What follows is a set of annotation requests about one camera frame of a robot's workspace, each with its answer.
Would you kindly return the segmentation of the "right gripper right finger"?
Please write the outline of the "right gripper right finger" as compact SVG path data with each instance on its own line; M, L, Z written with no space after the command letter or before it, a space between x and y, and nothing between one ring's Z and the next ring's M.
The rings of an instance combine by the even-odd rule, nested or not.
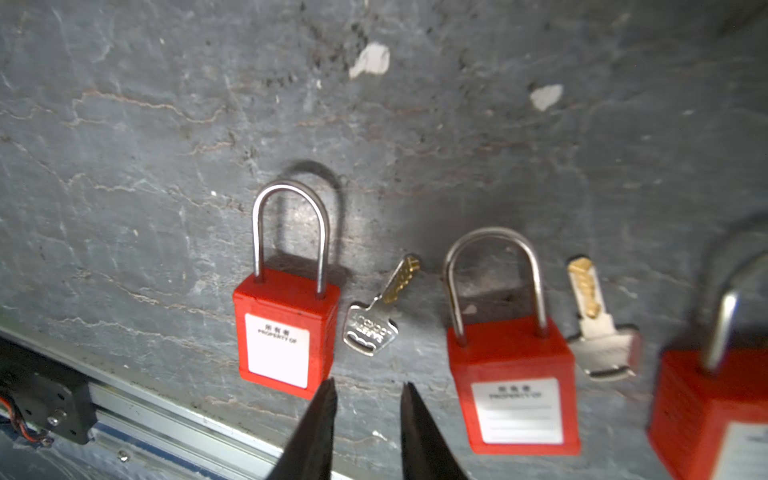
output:
M468 479L412 382L403 385L400 424L404 479Z

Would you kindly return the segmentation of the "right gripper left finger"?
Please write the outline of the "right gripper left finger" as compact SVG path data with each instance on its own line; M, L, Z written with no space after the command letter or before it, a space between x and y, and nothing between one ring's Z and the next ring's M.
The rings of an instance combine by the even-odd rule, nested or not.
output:
M268 480L331 478L337 405L335 380L326 379L315 392Z

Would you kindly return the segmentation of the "red padlock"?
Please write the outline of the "red padlock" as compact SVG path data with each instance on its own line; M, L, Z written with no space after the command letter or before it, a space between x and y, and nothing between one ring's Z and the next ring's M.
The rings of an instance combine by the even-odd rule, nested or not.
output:
M488 238L514 243L525 253L532 313L465 324L456 262L466 247ZM447 333L449 367L472 450L485 455L579 454L575 358L547 314L540 264L530 241L506 227L476 229L451 246L443 275L452 319Z
M674 479L767 476L767 351L728 346L741 290L766 269L761 253L729 278L704 349L662 355L648 438Z
M318 224L316 278L270 269L263 249L263 211L278 192L301 196ZM233 292L242 379L311 399L330 374L341 290L328 282L330 222L325 205L294 180L269 183L252 207L254 271Z

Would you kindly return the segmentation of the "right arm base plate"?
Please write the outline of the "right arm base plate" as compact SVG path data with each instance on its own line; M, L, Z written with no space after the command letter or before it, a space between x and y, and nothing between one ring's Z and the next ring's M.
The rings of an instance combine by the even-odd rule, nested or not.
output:
M86 375L1 341L1 412L28 442L48 446L59 436L87 444L97 421L89 386Z

